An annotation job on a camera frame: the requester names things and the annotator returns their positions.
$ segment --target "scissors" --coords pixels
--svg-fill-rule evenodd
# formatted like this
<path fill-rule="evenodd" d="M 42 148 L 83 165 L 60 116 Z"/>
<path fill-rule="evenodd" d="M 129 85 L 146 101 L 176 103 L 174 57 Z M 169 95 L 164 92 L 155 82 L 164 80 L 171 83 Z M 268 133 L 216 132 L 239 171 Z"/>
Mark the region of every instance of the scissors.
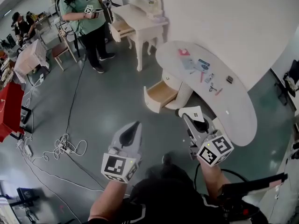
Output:
<path fill-rule="evenodd" d="M 213 82 L 211 82 L 211 86 L 210 86 L 210 89 L 209 89 L 210 92 L 213 91 L 213 90 L 214 90 L 214 91 L 217 91 L 217 90 L 213 87 L 213 85 L 214 85 Z"/>

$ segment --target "black sleeve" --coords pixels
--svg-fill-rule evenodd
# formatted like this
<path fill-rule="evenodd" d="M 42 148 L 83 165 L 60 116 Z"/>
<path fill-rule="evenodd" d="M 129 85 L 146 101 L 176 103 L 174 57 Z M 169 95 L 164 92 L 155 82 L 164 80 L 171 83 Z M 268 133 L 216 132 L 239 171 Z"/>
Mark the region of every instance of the black sleeve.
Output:
<path fill-rule="evenodd" d="M 32 24 L 34 24 L 34 21 L 33 21 L 33 19 L 30 17 L 30 16 L 26 16 L 26 21 L 27 21 L 27 23 L 30 25 L 30 26 L 32 26 Z"/>
<path fill-rule="evenodd" d="M 20 34 L 20 30 L 18 29 L 17 26 L 14 26 L 14 34 L 15 35 L 19 35 Z"/>
<path fill-rule="evenodd" d="M 86 222 L 85 224 L 107 224 L 108 221 L 105 219 L 94 218 Z"/>

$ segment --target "open drawer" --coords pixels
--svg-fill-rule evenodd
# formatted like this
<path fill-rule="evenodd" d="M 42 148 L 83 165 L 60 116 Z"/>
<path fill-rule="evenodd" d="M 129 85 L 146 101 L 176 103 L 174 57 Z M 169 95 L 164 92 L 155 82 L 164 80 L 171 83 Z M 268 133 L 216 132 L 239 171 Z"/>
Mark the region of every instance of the open drawer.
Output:
<path fill-rule="evenodd" d="M 146 106 L 155 113 L 159 113 L 161 108 L 174 100 L 178 91 L 169 87 L 163 80 L 149 89 L 144 89 L 144 100 Z"/>
<path fill-rule="evenodd" d="M 135 30 L 131 28 L 124 20 L 108 24 L 112 37 L 116 42 L 121 42 L 121 38 L 135 33 Z"/>

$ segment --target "pink card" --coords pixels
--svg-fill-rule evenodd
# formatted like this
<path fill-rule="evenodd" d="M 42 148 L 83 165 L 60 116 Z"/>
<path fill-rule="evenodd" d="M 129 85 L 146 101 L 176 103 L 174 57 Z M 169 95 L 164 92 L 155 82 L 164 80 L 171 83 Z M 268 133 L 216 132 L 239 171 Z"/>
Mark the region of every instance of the pink card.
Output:
<path fill-rule="evenodd" d="M 189 56 L 190 53 L 188 52 L 187 49 L 178 49 L 178 53 L 180 54 L 180 56 Z"/>

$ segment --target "gray floor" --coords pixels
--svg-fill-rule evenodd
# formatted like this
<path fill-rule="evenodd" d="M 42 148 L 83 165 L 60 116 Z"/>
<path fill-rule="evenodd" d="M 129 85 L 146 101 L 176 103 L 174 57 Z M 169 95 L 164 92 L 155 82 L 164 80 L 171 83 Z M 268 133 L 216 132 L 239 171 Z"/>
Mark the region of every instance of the gray floor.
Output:
<path fill-rule="evenodd" d="M 72 159 L 102 186 L 106 186 L 107 179 L 100 173 L 102 155 L 107 151 L 115 131 L 129 122 L 139 120 L 143 128 L 143 163 L 132 184 L 145 177 L 147 168 L 160 164 L 162 155 L 167 152 L 172 152 L 174 162 L 193 179 L 197 163 L 189 159 L 189 137 L 181 119 L 174 115 L 174 111 L 167 109 L 163 109 L 160 114 L 153 113 L 147 109 L 143 100 L 143 86 L 150 87 L 161 79 L 162 70 L 154 54 L 148 56 L 144 49 L 143 71 L 138 72 L 135 50 L 129 50 L 126 41 L 117 44 L 111 42 L 107 47 L 108 51 L 117 52 L 113 60 L 103 63 L 107 73 L 98 74 L 88 61 L 82 73 L 68 133 L 74 145 L 80 140 L 86 140 L 88 148 L 84 156 L 72 154 Z M 42 156 L 44 151 L 53 151 L 55 140 L 66 130 L 82 62 L 75 64 L 69 54 L 61 56 L 61 60 L 65 72 L 51 59 L 51 73 L 33 92 L 30 108 L 34 111 L 34 134 L 30 146 L 34 157 Z M 278 101 L 274 83 L 272 74 L 267 73 L 249 91 L 258 120 L 256 137 L 246 147 L 235 147 L 231 156 L 221 164 L 221 167 L 234 170 L 250 180 L 277 172 L 291 135 L 294 112 L 290 106 L 283 106 Z M 188 105 L 203 103 L 193 95 Z M 211 118 L 214 117 L 208 108 L 202 109 Z M 14 139 L 8 137 L 0 144 L 0 180 L 14 187 L 37 188 L 40 189 L 38 193 L 44 193 L 43 201 L 36 208 L 41 223 L 66 222 L 73 218 L 67 207 L 34 177 L 15 148 L 15 143 Z M 79 152 L 84 151 L 83 146 L 80 146 Z M 49 157 L 48 162 L 40 159 L 35 164 L 53 175 L 91 189 L 102 189 L 66 155 L 61 155 L 59 160 L 50 154 Z M 100 192 L 76 187 L 50 177 L 35 167 L 32 169 L 42 182 L 69 204 L 82 222 L 87 220 L 89 209 Z M 233 182 L 239 181 L 232 176 L 228 177 Z M 198 190 L 206 192 L 200 172 L 197 182 Z"/>

